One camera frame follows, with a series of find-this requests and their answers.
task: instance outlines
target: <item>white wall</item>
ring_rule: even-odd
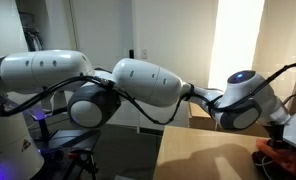
[[[265,78],[286,64],[296,62],[296,1],[267,0],[260,27],[253,69]],[[282,100],[296,84],[296,68],[272,82]]]
[[[160,65],[184,81],[206,87],[218,1],[133,0],[136,58],[148,50],[145,61]],[[165,120],[174,107],[160,109],[145,105],[154,118]],[[187,126],[187,104],[183,103],[172,123]],[[162,129],[140,115],[140,126]]]
[[[15,0],[0,0],[0,56],[26,51]]]
[[[72,0],[79,50],[112,70],[133,49],[131,0]]]
[[[67,0],[19,0],[19,10],[35,15],[44,50],[75,50]]]

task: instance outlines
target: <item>black cable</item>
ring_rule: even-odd
[[[108,70],[106,70],[106,69],[102,69],[102,68],[95,68],[95,70],[97,70],[97,71],[105,71],[105,72],[107,72],[107,73],[112,74],[111,71],[108,71]]]
[[[67,120],[69,120],[69,119],[70,119],[70,118],[66,118],[66,119],[63,119],[63,120],[60,120],[60,121],[57,121],[57,122],[54,122],[54,123],[50,123],[50,124],[47,124],[47,126],[51,126],[51,125],[54,125],[54,124],[58,124],[58,123],[61,123],[61,122],[67,121]],[[29,131],[33,131],[33,130],[36,130],[36,129],[40,129],[40,127],[31,128],[31,129],[29,129]]]
[[[174,117],[176,116],[177,112],[178,112],[178,109],[179,109],[179,106],[180,106],[180,103],[181,101],[186,98],[188,96],[188,94],[186,95],[183,95],[180,97],[180,99],[178,100],[177,102],[177,105],[176,105],[176,108],[175,108],[175,111],[173,112],[172,116],[168,119],[168,121],[166,122],[160,122],[158,120],[155,120],[153,119],[152,117],[150,117],[141,107],[140,105],[135,101],[134,98],[132,98],[126,91],[123,91],[123,92],[119,92],[119,91],[116,91],[118,93],[118,95],[120,95],[121,97],[125,98],[126,100],[128,100],[132,105],[134,105],[138,111],[143,114],[148,120],[150,120],[151,122],[153,122],[154,124],[158,124],[158,125],[167,125],[169,123],[171,123],[173,120],[174,120]]]
[[[64,81],[61,81],[49,88],[44,88],[44,91],[33,96],[32,98],[30,98],[29,100],[25,101],[24,103],[20,104],[19,106],[15,107],[12,110],[9,111],[5,111],[5,110],[0,110],[0,116],[1,117],[7,117],[7,116],[11,116],[17,113],[20,113],[30,107],[32,107],[33,105],[35,105],[36,103],[38,103],[39,101],[41,101],[42,99],[44,99],[46,96],[48,96],[49,94],[55,92],[56,90],[58,90],[59,88],[70,84],[72,82],[77,82],[77,81],[88,81],[88,82],[92,82],[95,83],[97,85],[100,85],[100,81],[101,78],[98,77],[92,77],[92,76],[79,76],[79,77],[73,77],[73,78],[69,78],[66,79]]]
[[[293,97],[296,97],[296,94],[293,94],[293,95],[291,95],[291,96],[288,96],[288,97],[282,102],[282,104],[283,104],[283,105],[287,104],[288,101],[289,101],[291,98],[293,98]]]

